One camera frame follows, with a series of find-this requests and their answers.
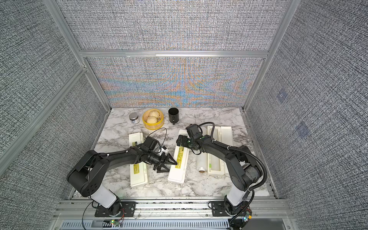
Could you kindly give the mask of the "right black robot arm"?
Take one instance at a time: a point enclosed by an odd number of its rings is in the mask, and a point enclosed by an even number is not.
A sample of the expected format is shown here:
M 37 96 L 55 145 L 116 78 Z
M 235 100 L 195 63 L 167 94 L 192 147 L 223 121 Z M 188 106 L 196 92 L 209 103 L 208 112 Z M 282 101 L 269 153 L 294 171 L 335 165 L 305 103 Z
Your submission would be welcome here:
M 246 199 L 267 181 L 267 170 L 248 147 L 235 147 L 215 140 L 214 129 L 213 122 L 191 124 L 186 127 L 187 135 L 179 135 L 176 144 L 211 154 L 226 163 L 233 187 L 224 197 L 224 207 L 229 215 L 235 216 L 250 206 L 253 200 Z

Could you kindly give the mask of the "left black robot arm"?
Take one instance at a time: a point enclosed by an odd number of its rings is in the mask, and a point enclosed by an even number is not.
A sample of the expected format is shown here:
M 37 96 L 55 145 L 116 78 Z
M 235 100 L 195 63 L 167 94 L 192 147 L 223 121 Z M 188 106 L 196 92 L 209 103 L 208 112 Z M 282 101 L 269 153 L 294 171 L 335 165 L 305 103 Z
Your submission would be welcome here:
M 154 147 L 145 144 L 111 153 L 90 150 L 68 173 L 67 182 L 83 197 L 89 197 L 105 209 L 110 209 L 117 205 L 118 196 L 102 185 L 106 173 L 124 165 L 141 162 L 153 165 L 157 173 L 167 173 L 171 165 L 177 165 L 177 161 L 170 154 L 158 154 Z

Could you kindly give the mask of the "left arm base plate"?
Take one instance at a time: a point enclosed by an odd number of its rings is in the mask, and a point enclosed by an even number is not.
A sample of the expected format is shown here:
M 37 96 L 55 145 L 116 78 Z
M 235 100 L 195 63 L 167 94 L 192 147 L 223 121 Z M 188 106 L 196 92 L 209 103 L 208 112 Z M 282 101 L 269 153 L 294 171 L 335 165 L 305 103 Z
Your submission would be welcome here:
M 105 208 L 98 204 L 94 216 L 99 218 L 133 217 L 136 204 L 134 201 L 116 201 L 110 208 Z

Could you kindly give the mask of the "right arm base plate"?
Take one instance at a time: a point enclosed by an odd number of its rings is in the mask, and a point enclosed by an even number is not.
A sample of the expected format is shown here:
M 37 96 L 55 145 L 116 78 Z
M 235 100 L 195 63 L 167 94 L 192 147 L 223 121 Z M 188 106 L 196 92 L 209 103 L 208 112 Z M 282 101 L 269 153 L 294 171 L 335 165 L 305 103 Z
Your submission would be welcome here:
M 225 207 L 224 201 L 210 201 L 209 207 L 214 217 L 233 217 L 236 216 L 240 211 L 240 216 L 252 215 L 252 211 L 248 207 L 245 209 L 242 205 L 235 210 L 230 211 L 230 208 Z

